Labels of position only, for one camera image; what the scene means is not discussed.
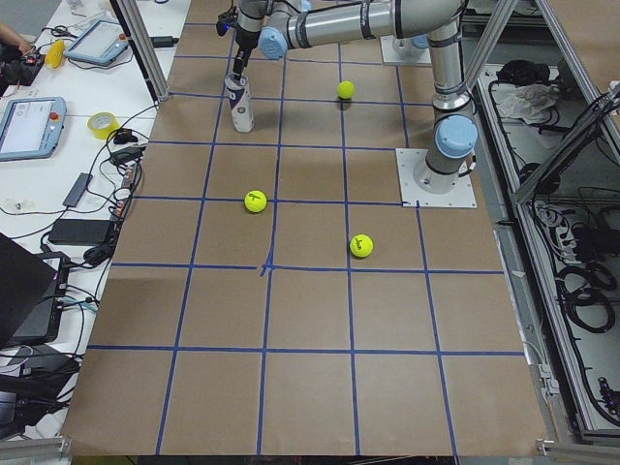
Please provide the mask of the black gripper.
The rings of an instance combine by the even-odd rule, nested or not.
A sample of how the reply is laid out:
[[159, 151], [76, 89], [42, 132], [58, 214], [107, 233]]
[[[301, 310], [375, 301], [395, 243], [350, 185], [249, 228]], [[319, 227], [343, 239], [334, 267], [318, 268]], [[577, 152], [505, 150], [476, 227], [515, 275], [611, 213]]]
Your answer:
[[232, 74], [235, 80], [241, 80], [250, 59], [250, 50], [258, 47], [260, 32], [248, 31], [241, 26], [236, 27], [235, 41], [240, 48], [233, 61]]

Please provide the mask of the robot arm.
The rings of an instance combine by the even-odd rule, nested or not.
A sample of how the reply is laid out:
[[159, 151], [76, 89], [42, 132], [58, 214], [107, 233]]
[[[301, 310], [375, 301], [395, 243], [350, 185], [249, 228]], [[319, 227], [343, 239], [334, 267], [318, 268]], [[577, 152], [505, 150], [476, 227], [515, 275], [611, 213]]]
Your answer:
[[425, 34], [410, 38], [400, 39], [398, 42], [399, 50], [402, 54], [413, 55], [423, 53], [429, 49], [429, 42]]
[[478, 129], [463, 71], [463, 1], [353, 1], [314, 9], [307, 1], [238, 1], [219, 14], [219, 35], [234, 32], [237, 53], [232, 75], [241, 79], [251, 53], [259, 49], [280, 59], [291, 49], [307, 49], [391, 35], [398, 40], [427, 39], [434, 79], [433, 144], [416, 164], [417, 185], [444, 194], [464, 175]]

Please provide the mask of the person hand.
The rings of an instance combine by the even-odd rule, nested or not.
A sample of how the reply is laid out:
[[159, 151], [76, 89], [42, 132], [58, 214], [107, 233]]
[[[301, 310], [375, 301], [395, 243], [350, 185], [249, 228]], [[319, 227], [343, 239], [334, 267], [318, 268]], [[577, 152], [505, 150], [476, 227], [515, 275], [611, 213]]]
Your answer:
[[3, 45], [17, 47], [22, 54], [28, 53], [32, 48], [30, 42], [4, 21], [0, 21], [0, 39]]

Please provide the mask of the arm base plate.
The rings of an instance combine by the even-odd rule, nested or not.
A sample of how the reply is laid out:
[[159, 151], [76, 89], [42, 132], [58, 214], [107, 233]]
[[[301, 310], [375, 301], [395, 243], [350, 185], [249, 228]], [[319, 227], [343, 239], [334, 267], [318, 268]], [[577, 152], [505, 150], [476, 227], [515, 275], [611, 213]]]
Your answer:
[[476, 208], [477, 201], [469, 174], [462, 163], [457, 173], [443, 175], [426, 164], [426, 149], [395, 150], [401, 204], [404, 207]]
[[405, 39], [384, 36], [381, 38], [381, 51], [385, 65], [431, 66], [429, 43], [425, 34]]

